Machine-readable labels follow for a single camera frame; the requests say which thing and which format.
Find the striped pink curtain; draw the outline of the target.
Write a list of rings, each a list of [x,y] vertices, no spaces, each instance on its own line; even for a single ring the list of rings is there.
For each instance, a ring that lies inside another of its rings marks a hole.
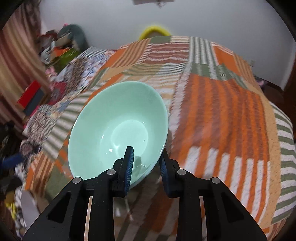
[[[45,90],[49,82],[39,58],[41,35],[39,1],[24,1],[1,29],[1,123],[22,128],[24,114],[16,103],[33,82]]]

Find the green box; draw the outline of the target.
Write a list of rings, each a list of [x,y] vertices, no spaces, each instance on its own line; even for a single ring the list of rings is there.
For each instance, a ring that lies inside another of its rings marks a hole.
[[[54,63],[54,69],[57,73],[60,73],[74,58],[76,58],[81,52],[70,48],[65,53],[57,58],[57,61]]]

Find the grey plush toy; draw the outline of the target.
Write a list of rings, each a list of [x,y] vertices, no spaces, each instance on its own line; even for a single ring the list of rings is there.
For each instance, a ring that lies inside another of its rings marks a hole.
[[[67,45],[71,45],[71,47],[80,52],[89,48],[85,34],[79,25],[65,25],[57,34],[57,46]]]

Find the red box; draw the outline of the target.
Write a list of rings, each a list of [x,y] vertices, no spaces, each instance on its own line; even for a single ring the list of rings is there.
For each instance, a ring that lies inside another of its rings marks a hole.
[[[21,97],[17,101],[17,106],[21,109],[24,110],[29,103],[33,100],[34,97],[43,97],[44,92],[42,90],[41,84],[37,81],[34,80],[23,92]]]

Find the wall-mounted black monitor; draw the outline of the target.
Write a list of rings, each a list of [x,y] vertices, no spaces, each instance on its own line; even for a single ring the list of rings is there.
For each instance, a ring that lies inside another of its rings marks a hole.
[[[133,4],[135,5],[153,3],[158,6],[163,6],[169,2],[174,2],[174,0],[133,0]]]

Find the mint green bowl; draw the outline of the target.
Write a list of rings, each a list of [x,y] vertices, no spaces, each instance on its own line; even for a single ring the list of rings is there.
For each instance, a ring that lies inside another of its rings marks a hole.
[[[68,163],[73,177],[91,179],[112,168],[133,147],[130,187],[152,171],[168,136],[168,111],[151,86],[125,81],[107,87],[79,113],[69,137]]]

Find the patterned bed quilt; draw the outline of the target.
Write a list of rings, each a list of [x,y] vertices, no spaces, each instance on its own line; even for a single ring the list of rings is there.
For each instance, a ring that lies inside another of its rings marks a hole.
[[[90,47],[71,60],[51,82],[49,102],[35,108],[26,121],[20,147],[23,161],[15,168],[23,183],[15,191],[12,206],[16,227],[28,227],[21,204],[24,191],[49,202],[72,179],[67,158],[69,135],[88,98],[105,84],[100,80],[102,67],[114,53]]]

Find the striped patchwork tablecloth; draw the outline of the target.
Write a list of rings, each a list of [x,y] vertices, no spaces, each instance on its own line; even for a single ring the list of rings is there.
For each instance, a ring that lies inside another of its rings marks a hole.
[[[25,189],[52,200],[70,181],[71,128],[115,83],[152,86],[169,110],[168,152],[196,177],[219,177],[274,239],[295,209],[295,145],[289,117],[271,103],[233,51],[198,37],[162,36],[117,51],[89,48],[57,76],[62,101],[40,107],[25,128],[41,151]]]

